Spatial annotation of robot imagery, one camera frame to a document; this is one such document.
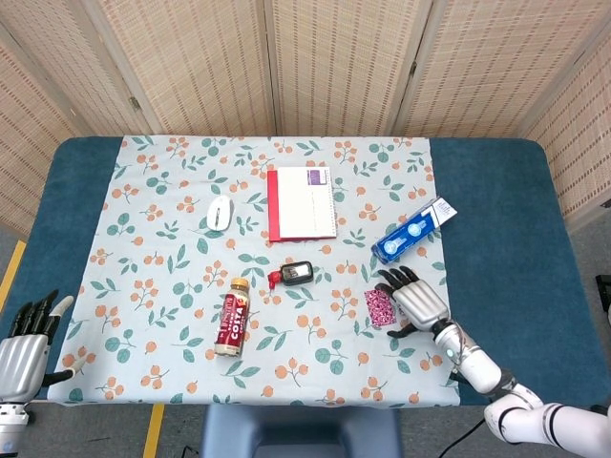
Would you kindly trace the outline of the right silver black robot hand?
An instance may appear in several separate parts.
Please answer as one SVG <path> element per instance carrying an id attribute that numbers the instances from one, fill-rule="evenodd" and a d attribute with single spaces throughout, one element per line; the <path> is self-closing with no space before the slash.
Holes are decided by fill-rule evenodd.
<path id="1" fill-rule="evenodd" d="M 417 331 L 436 336 L 449 325 L 449 306 L 409 267 L 379 269 L 377 273 L 385 281 L 377 283 L 375 289 L 386 294 L 408 320 L 400 330 L 389 330 L 390 338 L 402 339 Z"/>

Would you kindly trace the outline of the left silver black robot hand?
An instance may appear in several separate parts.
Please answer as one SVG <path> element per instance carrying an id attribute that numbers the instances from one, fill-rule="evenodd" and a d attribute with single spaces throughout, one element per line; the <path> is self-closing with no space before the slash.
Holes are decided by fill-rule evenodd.
<path id="1" fill-rule="evenodd" d="M 53 290 L 38 302 L 27 302 L 14 316 L 8 336 L 1 341 L 1 402 L 26 405 L 39 391 L 68 381 L 77 369 L 69 367 L 48 373 L 47 363 L 53 338 L 74 297 L 55 302 Z"/>

